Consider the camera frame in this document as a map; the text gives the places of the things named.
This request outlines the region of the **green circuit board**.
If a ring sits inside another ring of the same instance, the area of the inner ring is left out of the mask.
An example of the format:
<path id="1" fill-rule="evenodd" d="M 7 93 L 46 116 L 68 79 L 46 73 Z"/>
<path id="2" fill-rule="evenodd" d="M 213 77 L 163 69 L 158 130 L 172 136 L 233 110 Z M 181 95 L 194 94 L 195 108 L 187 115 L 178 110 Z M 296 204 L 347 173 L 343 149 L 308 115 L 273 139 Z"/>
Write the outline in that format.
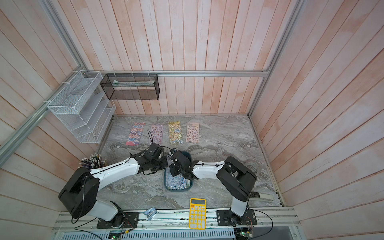
<path id="1" fill-rule="evenodd" d="M 237 240 L 248 240 L 253 237 L 253 234 L 248 229 L 235 229 L 235 236 Z"/>

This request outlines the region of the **yellow calculator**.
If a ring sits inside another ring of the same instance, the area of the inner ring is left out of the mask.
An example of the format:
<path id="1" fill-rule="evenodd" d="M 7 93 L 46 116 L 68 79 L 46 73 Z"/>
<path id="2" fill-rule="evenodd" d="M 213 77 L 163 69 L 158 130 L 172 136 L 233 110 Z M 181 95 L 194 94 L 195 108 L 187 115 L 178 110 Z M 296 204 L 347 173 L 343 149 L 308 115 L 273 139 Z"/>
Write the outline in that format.
<path id="1" fill-rule="evenodd" d="M 190 199 L 189 209 L 189 228 L 194 230 L 206 229 L 206 200 L 205 199 Z"/>

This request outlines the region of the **pencil holder with pencils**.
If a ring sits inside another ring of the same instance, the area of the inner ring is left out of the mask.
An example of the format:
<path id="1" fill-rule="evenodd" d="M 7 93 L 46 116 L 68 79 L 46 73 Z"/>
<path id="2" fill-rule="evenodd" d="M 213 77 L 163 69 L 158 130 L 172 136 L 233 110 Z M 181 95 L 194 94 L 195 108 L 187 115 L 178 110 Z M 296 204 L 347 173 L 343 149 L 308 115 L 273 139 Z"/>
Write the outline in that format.
<path id="1" fill-rule="evenodd" d="M 89 158 L 83 158 L 80 162 L 80 167 L 88 170 L 99 169 L 106 166 L 106 161 L 102 159 L 100 154 L 94 153 Z"/>

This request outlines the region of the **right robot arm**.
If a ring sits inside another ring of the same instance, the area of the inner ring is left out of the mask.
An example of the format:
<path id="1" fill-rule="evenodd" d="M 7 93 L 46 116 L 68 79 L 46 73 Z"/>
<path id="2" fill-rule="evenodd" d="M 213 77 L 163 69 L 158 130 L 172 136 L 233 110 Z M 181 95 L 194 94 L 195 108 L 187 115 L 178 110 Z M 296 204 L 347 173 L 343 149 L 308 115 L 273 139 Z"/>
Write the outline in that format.
<path id="1" fill-rule="evenodd" d="M 191 161 L 181 151 L 176 150 L 171 150 L 169 156 L 173 177 L 181 175 L 187 180 L 219 180 L 233 196 L 230 209 L 217 212 L 219 225 L 235 227 L 246 222 L 249 198 L 257 180 L 254 172 L 234 157 L 227 157 L 221 162 L 205 163 Z"/>

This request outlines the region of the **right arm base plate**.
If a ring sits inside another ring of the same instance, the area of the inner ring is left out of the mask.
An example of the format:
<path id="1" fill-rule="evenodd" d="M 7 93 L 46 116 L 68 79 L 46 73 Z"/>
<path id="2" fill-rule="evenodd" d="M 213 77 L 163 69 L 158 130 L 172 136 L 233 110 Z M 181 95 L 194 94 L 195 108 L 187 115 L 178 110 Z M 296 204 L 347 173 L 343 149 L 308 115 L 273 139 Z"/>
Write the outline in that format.
<path id="1" fill-rule="evenodd" d="M 242 217 L 237 216 L 230 210 L 218 210 L 217 222 L 219 226 L 254 226 L 257 219 L 254 210 L 247 209 Z"/>

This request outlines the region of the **black mesh basket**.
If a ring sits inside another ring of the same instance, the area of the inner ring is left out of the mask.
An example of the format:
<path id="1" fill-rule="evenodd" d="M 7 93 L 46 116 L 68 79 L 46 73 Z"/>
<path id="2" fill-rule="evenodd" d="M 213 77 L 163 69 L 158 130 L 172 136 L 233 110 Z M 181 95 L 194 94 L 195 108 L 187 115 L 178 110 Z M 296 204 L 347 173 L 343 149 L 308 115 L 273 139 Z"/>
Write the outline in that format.
<path id="1" fill-rule="evenodd" d="M 156 101 L 160 96 L 156 74 L 105 74 L 101 87 L 112 101 Z"/>

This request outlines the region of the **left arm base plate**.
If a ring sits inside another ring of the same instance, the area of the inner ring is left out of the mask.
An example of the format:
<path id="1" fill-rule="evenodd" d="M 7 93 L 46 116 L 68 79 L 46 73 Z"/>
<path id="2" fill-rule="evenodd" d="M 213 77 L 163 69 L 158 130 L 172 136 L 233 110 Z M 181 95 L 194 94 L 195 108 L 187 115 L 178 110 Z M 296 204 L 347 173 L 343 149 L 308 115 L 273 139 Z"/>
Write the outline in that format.
<path id="1" fill-rule="evenodd" d="M 134 229 L 138 225 L 138 220 L 138 212 L 118 212 L 117 215 L 113 217 L 110 221 L 99 219 L 97 223 L 97 229 Z"/>

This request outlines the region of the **blue stapler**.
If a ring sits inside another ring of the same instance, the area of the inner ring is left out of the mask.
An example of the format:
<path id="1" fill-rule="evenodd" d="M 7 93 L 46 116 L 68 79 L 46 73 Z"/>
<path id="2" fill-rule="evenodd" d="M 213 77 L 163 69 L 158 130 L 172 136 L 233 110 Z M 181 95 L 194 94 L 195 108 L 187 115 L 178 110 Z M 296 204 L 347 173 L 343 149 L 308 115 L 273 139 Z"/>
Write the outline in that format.
<path id="1" fill-rule="evenodd" d="M 147 220 L 150 221 L 157 212 L 158 210 L 155 207 L 153 207 L 144 211 L 144 215 L 147 217 Z"/>

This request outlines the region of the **cat sticker sheet pink blue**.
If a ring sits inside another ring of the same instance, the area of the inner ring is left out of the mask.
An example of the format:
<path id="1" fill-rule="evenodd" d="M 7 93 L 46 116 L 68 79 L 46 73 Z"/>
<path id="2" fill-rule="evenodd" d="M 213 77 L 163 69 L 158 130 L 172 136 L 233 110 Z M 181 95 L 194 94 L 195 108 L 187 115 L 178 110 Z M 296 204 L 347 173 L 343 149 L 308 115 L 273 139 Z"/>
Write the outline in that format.
<path id="1" fill-rule="evenodd" d="M 126 141 L 126 146 L 139 145 L 144 127 L 145 127 L 145 123 L 133 123 L 133 126 L 130 130 L 129 136 Z"/>

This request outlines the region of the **aluminium wall rail left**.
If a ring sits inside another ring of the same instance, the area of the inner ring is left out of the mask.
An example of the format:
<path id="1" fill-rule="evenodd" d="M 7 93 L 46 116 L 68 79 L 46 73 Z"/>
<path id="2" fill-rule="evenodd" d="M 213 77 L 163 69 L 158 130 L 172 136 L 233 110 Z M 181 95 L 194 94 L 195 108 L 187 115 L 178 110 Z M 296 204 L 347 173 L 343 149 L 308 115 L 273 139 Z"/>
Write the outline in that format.
<path id="1" fill-rule="evenodd" d="M 40 106 L 30 115 L 23 124 L 14 131 L 9 138 L 6 139 L 5 143 L 1 145 L 1 167 L 8 161 L 11 155 L 20 147 L 20 145 L 27 139 L 32 131 L 39 125 L 39 123 L 46 117 L 50 112 L 48 106 L 53 99 L 64 89 L 69 81 L 80 71 L 84 70 L 85 67 L 80 66 L 71 72 L 67 78 L 59 84 L 56 90 L 54 90 L 49 97 L 47 97 Z"/>

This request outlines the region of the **aluminium front rail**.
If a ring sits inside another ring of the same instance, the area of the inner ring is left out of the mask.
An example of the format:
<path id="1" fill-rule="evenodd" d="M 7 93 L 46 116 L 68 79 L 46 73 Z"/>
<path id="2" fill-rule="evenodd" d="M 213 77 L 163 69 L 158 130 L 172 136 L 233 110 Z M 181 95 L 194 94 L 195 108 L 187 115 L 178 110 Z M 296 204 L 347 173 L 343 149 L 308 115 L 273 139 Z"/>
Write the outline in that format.
<path id="1" fill-rule="evenodd" d="M 265 207 L 253 208 L 255 217 L 252 220 L 253 229 L 261 227 L 283 227 L 300 226 L 298 215 L 292 207 Z M 188 210 L 158 210 L 155 216 L 148 220 L 144 211 L 138 211 L 138 223 L 135 228 L 138 231 L 145 230 L 176 230 L 187 229 L 189 213 Z M 74 229 L 86 230 L 89 232 L 99 232 L 97 228 L 98 219 L 84 216 L 76 224 L 71 221 L 72 217 L 67 212 L 62 212 L 57 218 L 52 232 L 72 232 Z"/>

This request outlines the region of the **yellow green sticker sheet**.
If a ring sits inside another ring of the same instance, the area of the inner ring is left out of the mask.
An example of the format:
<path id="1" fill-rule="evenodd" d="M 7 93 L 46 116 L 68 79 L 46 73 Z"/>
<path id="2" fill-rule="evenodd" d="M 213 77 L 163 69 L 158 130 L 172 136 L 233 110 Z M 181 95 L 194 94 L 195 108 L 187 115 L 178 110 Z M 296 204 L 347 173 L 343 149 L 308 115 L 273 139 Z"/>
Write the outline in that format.
<path id="1" fill-rule="evenodd" d="M 171 145 L 177 145 L 183 143 L 182 128 L 180 121 L 169 122 L 169 138 Z"/>

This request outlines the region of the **bottom sticker sheet in tray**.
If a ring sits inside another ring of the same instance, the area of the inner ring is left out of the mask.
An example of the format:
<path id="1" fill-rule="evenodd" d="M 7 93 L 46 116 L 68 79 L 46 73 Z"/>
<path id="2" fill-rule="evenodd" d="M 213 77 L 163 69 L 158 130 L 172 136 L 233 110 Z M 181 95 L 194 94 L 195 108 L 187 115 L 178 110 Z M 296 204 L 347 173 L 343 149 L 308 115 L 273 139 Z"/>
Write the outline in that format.
<path id="1" fill-rule="evenodd" d="M 188 123 L 187 124 L 187 143 L 192 144 L 198 144 L 199 143 L 199 130 L 200 130 L 200 124 L 199 123 Z"/>

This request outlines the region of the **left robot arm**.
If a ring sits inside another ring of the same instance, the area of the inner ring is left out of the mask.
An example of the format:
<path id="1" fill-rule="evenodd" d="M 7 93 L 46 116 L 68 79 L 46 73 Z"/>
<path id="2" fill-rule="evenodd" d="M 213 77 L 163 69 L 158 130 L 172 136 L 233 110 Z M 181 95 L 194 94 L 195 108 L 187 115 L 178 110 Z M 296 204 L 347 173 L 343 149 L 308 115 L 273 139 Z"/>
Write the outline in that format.
<path id="1" fill-rule="evenodd" d="M 113 201 L 98 198 L 98 192 L 109 184 L 137 174 L 151 175 L 167 167 L 164 148 L 150 144 L 148 149 L 103 168 L 77 169 L 59 193 L 59 200 L 74 220 L 89 215 L 120 228 L 125 222 L 124 211 Z"/>

